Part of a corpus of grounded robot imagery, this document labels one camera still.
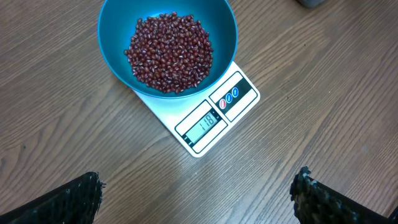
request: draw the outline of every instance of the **scale buttons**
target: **scale buttons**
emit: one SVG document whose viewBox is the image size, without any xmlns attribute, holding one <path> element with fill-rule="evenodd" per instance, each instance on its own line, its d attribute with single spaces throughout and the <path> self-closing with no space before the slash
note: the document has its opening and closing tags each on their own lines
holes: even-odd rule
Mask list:
<svg viewBox="0 0 398 224">
<path fill-rule="evenodd" d="M 232 96 L 233 96 L 234 98 L 236 98 L 236 97 L 238 97 L 238 95 L 239 95 L 239 90 L 238 90 L 238 88 L 234 87 L 234 88 L 232 89 Z"/>
<path fill-rule="evenodd" d="M 224 99 L 220 100 L 220 108 L 223 110 L 226 108 L 226 101 Z"/>
<path fill-rule="evenodd" d="M 227 95 L 225 96 L 225 100 L 227 103 L 231 103 L 232 102 L 232 94 L 227 93 Z"/>
</svg>

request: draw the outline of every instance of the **white scale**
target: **white scale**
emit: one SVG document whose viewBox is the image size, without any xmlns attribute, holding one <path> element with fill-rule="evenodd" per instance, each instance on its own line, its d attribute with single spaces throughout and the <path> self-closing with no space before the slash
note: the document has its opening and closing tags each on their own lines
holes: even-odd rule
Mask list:
<svg viewBox="0 0 398 224">
<path fill-rule="evenodd" d="M 209 89 L 186 98 L 139 98 L 194 157 L 211 149 L 260 100 L 260 93 L 233 62 Z"/>
</svg>

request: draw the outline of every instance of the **black object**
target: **black object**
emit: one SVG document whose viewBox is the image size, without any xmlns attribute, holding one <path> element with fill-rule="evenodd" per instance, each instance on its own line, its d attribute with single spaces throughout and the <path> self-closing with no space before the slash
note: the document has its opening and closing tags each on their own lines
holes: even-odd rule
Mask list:
<svg viewBox="0 0 398 224">
<path fill-rule="evenodd" d="M 301 168 L 290 188 L 294 215 L 301 224 L 396 223 L 398 208 L 386 218 L 313 180 L 308 176 L 310 173 L 308 167 Z"/>
<path fill-rule="evenodd" d="M 300 4 L 308 9 L 312 9 L 314 7 L 319 6 L 325 0 L 297 0 Z"/>
<path fill-rule="evenodd" d="M 102 202 L 98 173 L 88 172 L 51 192 L 0 216 L 1 224 L 93 223 Z"/>
</svg>

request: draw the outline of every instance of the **blue button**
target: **blue button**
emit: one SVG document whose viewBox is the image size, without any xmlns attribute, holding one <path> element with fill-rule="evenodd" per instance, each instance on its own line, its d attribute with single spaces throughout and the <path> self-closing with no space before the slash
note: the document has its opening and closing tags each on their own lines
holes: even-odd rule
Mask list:
<svg viewBox="0 0 398 224">
<path fill-rule="evenodd" d="M 231 103 L 232 102 L 232 94 L 227 93 L 227 95 L 225 96 L 225 100 L 227 103 Z"/>
<path fill-rule="evenodd" d="M 238 88 L 234 87 L 234 88 L 232 89 L 232 95 L 234 96 L 234 98 L 238 97 L 238 95 L 239 95 L 239 90 L 238 90 Z"/>
</svg>

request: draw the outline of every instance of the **wood grain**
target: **wood grain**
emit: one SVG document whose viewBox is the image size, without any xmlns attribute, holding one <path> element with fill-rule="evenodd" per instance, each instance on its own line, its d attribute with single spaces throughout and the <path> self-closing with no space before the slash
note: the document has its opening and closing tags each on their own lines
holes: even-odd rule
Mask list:
<svg viewBox="0 0 398 224">
<path fill-rule="evenodd" d="M 200 159 L 107 68 L 102 3 L 0 2 L 0 213 L 94 170 L 95 223 L 298 223 L 302 166 L 377 213 L 398 206 L 397 1 L 230 1 L 262 98 Z"/>
</svg>

